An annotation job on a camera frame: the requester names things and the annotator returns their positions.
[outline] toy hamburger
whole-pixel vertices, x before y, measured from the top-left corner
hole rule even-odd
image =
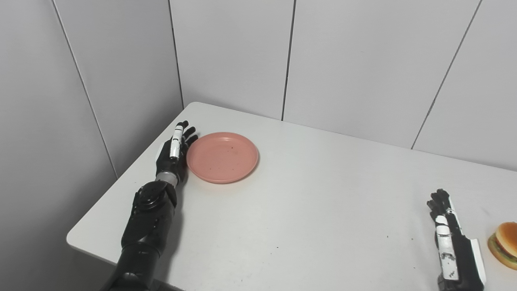
[[[517,270],[517,223],[505,222],[488,238],[488,248],[505,266]]]

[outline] pink plate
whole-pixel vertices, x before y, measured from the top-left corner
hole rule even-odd
[[[259,160],[249,139],[235,133],[213,133],[195,141],[187,164],[199,178],[211,183],[231,183],[246,177]]]

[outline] prosthetic hand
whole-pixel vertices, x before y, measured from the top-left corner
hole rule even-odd
[[[478,240],[463,235],[447,192],[438,189],[431,198],[427,205],[436,226],[435,242],[442,266],[440,291],[482,291],[486,276]]]
[[[134,196],[128,224],[122,235],[122,253],[115,271],[101,291],[149,291],[156,262],[165,249],[177,198],[175,187],[183,182],[186,154],[197,140],[195,128],[178,123],[156,160],[156,180]]]

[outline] white wall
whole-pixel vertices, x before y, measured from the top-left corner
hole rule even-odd
[[[168,0],[56,0],[120,176],[183,109]]]
[[[51,1],[0,2],[0,282],[90,290],[66,233],[115,181]]]
[[[517,3],[483,1],[415,149],[517,170]]]
[[[298,1],[284,120],[410,148],[478,1]]]
[[[167,0],[57,8],[85,87],[53,2],[0,2],[5,290],[100,287],[112,267],[66,234],[182,109]]]
[[[185,106],[281,118],[293,0],[171,0],[171,11]]]

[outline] white table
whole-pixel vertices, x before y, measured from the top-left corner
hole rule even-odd
[[[517,172],[201,103],[190,104],[74,226],[73,248],[117,262],[134,193],[154,179],[160,143],[182,120],[201,135],[248,137],[260,162],[232,184],[189,175],[157,269],[162,282],[187,291],[435,291],[440,267],[425,203],[441,187],[465,234],[480,240],[485,290],[517,286],[517,271],[486,245],[499,223],[517,220]]]

